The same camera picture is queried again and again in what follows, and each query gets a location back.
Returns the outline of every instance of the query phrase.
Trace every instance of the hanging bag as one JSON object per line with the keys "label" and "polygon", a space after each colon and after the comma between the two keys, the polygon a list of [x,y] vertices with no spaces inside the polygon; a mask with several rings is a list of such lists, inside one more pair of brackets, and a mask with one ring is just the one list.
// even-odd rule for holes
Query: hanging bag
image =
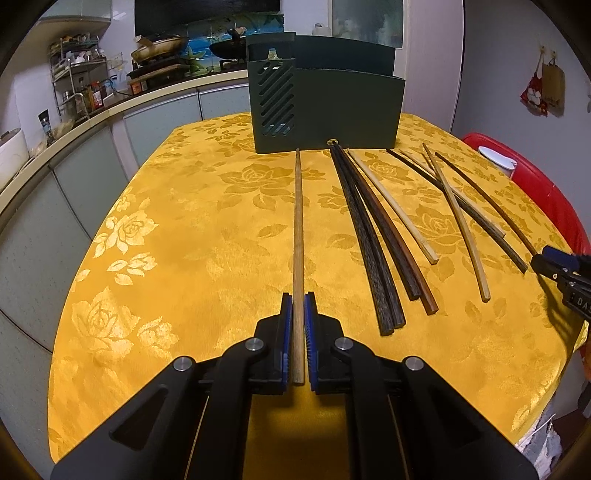
{"label": "hanging bag", "polygon": [[548,64],[542,65],[542,80],[544,82],[542,100],[550,106],[563,109],[566,84],[564,71],[556,65],[555,52],[552,52],[552,60]]}
{"label": "hanging bag", "polygon": [[521,94],[521,101],[534,113],[548,116],[548,104],[542,100],[542,79],[538,77],[538,70],[544,59],[544,50],[540,50],[540,58],[525,92]]}

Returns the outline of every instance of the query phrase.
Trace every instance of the red chair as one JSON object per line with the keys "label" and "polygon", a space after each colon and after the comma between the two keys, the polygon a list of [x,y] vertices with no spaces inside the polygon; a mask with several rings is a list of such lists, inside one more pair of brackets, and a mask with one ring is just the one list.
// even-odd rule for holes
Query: red chair
{"label": "red chair", "polygon": [[591,254],[591,243],[573,206],[550,179],[515,150],[486,135],[467,134],[463,142],[474,150],[488,147],[517,162],[512,180],[552,221],[574,253]]}

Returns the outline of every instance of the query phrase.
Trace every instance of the yellow tablecloth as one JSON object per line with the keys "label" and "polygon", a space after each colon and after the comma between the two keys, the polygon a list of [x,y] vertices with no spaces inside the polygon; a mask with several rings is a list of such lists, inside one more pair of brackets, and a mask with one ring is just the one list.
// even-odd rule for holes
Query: yellow tablecloth
{"label": "yellow tablecloth", "polygon": [[[426,142],[489,192],[536,248],[566,243],[508,178],[451,135],[403,115],[397,147]],[[552,282],[522,275],[469,221],[492,293],[482,303],[456,221],[443,195],[384,151],[358,151],[441,256],[430,265],[391,212],[440,310],[410,302],[396,270],[407,325],[379,336],[355,231],[328,151],[302,152],[306,290],[319,311],[377,355],[423,357],[516,442],[539,416],[584,340],[582,321]],[[123,192],[96,235],[64,307],[48,392],[51,455],[62,458],[172,358],[219,356],[278,313],[291,291],[293,153],[257,155],[248,114],[177,128]],[[470,187],[450,181],[525,247]],[[309,387],[257,397],[245,478],[346,475],[342,401]]]}

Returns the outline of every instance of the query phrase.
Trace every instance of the dark green box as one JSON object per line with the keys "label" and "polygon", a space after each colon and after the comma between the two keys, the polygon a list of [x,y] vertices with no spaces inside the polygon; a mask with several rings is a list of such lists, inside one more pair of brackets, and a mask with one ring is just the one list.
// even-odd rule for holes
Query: dark green box
{"label": "dark green box", "polygon": [[[274,48],[279,59],[268,60]],[[246,39],[257,153],[392,148],[404,95],[395,49],[356,40],[250,35]]]}

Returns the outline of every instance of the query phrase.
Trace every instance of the frying pan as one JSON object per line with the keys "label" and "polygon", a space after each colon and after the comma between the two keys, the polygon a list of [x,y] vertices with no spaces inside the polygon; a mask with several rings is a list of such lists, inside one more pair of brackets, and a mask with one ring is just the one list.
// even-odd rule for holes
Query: frying pan
{"label": "frying pan", "polygon": [[230,40],[212,43],[209,50],[221,59],[246,60],[246,37],[241,37],[233,28],[228,33],[232,36]]}
{"label": "frying pan", "polygon": [[134,41],[142,46],[132,52],[131,58],[133,58],[136,63],[142,64],[143,62],[155,57],[174,55],[183,51],[185,48],[187,48],[189,38],[175,35],[170,38],[151,42],[147,38],[144,38],[140,35],[135,37]]}

